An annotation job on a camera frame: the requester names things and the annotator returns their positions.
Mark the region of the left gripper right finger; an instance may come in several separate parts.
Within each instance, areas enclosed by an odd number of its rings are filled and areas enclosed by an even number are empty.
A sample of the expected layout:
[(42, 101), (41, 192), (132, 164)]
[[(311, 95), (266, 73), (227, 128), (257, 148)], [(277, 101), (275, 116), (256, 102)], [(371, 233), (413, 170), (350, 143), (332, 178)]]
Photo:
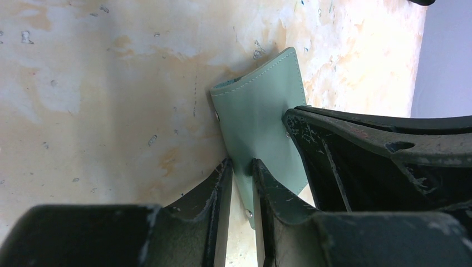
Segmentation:
[(252, 161), (259, 266), (470, 266), (465, 228), (442, 212), (323, 212)]

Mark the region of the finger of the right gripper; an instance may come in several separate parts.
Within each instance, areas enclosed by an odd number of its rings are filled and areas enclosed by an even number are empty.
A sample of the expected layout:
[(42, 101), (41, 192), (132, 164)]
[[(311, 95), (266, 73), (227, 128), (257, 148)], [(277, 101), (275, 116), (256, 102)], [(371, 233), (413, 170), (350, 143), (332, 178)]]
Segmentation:
[(441, 211), (471, 228), (471, 117), (283, 116), (322, 211)]

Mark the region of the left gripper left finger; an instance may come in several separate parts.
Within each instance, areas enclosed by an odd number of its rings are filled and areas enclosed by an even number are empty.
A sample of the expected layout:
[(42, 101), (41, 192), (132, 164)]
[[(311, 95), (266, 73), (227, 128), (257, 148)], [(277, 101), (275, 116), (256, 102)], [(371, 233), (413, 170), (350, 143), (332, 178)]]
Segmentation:
[(1, 246), (2, 266), (224, 266), (233, 164), (168, 206), (38, 205)]

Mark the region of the green leather card holder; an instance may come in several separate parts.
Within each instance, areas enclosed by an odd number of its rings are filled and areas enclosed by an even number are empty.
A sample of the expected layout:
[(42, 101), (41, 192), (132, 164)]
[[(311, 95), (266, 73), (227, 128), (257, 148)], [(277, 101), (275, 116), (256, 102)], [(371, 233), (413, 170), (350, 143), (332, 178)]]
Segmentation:
[(296, 50), (210, 89), (235, 181), (251, 228), (255, 227), (251, 163), (261, 159), (271, 174), (298, 195), (308, 184), (301, 157), (283, 124), (290, 108), (306, 105)]

